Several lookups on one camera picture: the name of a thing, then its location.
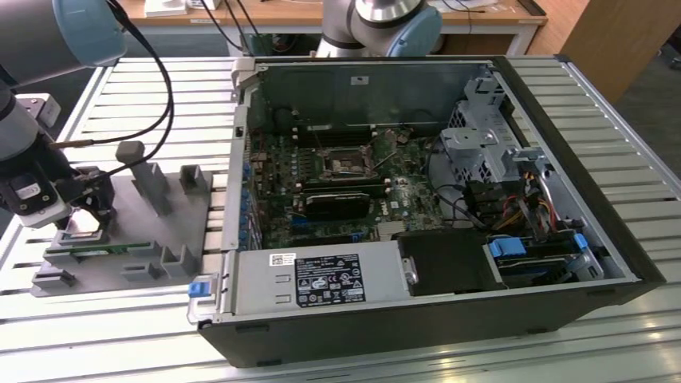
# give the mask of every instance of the desk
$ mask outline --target desk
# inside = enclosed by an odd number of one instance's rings
[[[295,0],[243,0],[251,19],[262,34],[322,34],[323,9],[320,3],[302,3]],[[128,11],[132,22],[146,34],[215,34],[218,30],[203,10],[191,10],[190,14],[163,18],[146,18],[144,0],[120,0]],[[231,0],[236,19],[246,29],[252,32],[246,15],[235,0]],[[539,26],[547,23],[545,16],[532,16],[518,0],[500,0],[498,10],[484,7],[484,14],[471,14],[474,35],[508,35],[512,36],[508,55],[524,54],[535,37]],[[230,17],[224,4],[214,12],[220,25],[232,41],[240,40],[239,30]],[[443,14],[443,34],[468,34],[468,13],[447,12]],[[231,56],[242,56],[242,52],[231,49]],[[504,53],[478,51],[471,53]]]

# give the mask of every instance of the sticker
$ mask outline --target sticker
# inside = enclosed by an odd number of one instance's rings
[[[300,307],[367,301],[358,254],[296,259],[295,263]]]
[[[370,85],[370,76],[351,77],[351,85]]]
[[[270,266],[292,266],[296,253],[270,254]]]
[[[223,20],[219,20],[218,18],[215,19],[215,21],[222,24],[223,23]],[[214,20],[210,20],[207,18],[194,18],[190,20],[190,22],[192,24],[214,24]]]

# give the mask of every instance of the blue release latch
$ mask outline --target blue release latch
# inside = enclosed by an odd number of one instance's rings
[[[575,235],[575,242],[576,242],[576,244],[577,244],[577,246],[579,246],[579,249],[580,249],[581,251],[585,251],[585,250],[587,250],[587,248],[589,247],[589,242],[587,241],[587,237],[584,237],[584,234],[579,234],[579,233],[577,233],[577,234]]]
[[[499,238],[490,244],[490,251],[495,258],[526,255],[526,245],[519,237]]]
[[[211,296],[211,282],[192,282],[188,290],[190,298],[204,298]]]

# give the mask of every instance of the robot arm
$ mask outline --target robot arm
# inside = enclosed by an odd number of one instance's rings
[[[111,62],[126,45],[104,0],[0,0],[0,9],[0,205],[24,226],[43,227],[68,219],[72,205],[107,210],[114,196],[95,191],[78,199],[86,175],[51,147],[11,89]]]
[[[426,56],[442,25],[426,0],[326,0],[318,57]]]

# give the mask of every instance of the circuit board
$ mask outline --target circuit board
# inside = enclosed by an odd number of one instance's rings
[[[432,137],[410,139],[406,128],[379,128],[364,145],[340,147],[319,142],[318,147],[303,148],[292,136],[254,135],[251,164],[256,176],[251,190],[258,195],[262,248],[374,242],[390,240],[395,232],[443,227],[442,209],[423,174],[431,141]],[[371,184],[359,189],[348,187],[362,191],[358,195],[372,195],[367,197],[368,207],[348,201],[347,210],[362,210],[360,216],[310,219],[312,211],[306,211],[306,199],[310,203],[312,198],[326,198],[330,193],[322,191],[343,187],[323,188],[311,195],[302,185],[335,181],[332,185],[347,185],[354,180]],[[335,214],[343,217],[355,214],[352,211]]]

